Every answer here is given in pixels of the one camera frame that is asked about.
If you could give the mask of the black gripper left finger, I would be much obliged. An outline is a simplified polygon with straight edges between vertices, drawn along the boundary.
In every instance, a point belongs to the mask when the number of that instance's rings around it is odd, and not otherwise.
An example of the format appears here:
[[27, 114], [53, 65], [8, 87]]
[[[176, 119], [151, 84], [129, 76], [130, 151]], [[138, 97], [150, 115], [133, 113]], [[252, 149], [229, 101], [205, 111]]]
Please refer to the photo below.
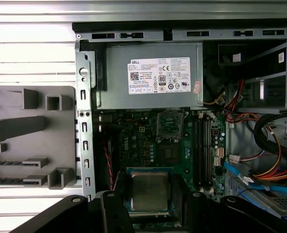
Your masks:
[[71, 195], [11, 230], [13, 233], [132, 233], [124, 206], [127, 175], [117, 174], [114, 190], [101, 191], [91, 201]]

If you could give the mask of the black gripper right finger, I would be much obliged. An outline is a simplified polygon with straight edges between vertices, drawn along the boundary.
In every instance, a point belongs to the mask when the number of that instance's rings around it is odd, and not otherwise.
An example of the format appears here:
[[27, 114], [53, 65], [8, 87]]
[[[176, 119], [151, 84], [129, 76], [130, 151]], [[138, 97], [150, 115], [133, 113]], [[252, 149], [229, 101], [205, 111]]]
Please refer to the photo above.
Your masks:
[[176, 175], [176, 213], [190, 233], [287, 233], [284, 221], [235, 196], [215, 202]]

